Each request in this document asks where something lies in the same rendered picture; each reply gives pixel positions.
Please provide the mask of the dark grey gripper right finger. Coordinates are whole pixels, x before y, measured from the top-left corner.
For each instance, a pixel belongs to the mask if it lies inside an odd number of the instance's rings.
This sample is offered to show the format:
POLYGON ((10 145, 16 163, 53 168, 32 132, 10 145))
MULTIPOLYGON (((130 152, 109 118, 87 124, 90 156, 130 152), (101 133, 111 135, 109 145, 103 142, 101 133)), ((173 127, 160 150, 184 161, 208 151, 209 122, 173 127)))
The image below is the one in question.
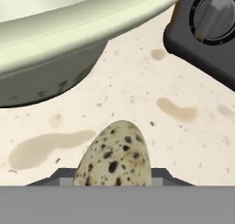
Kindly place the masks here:
POLYGON ((165 168, 151 169, 151 183, 157 186, 172 186, 172 185, 192 186, 192 184, 189 184, 186 181, 173 177, 169 173, 169 171, 165 168))

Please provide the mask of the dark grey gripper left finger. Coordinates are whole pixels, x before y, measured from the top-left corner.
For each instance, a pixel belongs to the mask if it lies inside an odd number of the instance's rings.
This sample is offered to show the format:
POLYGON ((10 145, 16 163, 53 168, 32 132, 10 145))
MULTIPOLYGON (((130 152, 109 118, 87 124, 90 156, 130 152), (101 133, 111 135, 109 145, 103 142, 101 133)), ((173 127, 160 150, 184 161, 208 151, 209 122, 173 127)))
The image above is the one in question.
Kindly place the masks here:
POLYGON ((43 178, 30 185, 55 185, 55 186, 71 186, 75 168, 59 168, 50 177, 43 178))

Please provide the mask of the speckled cream egg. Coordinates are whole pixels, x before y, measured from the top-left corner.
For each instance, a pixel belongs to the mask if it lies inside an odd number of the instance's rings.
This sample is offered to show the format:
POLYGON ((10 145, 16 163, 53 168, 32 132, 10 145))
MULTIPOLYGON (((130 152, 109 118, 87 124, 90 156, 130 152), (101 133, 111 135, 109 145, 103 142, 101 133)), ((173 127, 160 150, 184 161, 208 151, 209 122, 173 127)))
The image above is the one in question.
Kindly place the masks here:
POLYGON ((79 162, 73 185, 151 185, 150 156, 140 129, 127 120, 104 128, 79 162))

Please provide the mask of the pale green bowl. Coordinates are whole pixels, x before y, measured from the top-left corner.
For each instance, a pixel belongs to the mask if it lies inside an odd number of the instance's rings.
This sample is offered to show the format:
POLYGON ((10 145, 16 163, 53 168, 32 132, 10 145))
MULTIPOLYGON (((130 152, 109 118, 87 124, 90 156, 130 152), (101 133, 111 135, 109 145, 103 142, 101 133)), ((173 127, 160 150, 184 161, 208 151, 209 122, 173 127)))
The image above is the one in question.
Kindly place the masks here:
POLYGON ((0 0, 0 108, 63 94, 107 43, 180 0, 0 0))

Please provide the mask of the black appliance with round knob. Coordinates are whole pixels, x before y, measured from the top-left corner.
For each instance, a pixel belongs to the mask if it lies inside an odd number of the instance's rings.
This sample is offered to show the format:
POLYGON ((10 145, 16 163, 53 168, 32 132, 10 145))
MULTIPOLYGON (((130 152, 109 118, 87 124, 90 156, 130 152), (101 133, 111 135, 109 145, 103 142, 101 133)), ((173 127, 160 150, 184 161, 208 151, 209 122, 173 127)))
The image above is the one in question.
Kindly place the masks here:
POLYGON ((235 0, 180 0, 163 44, 235 92, 235 0))

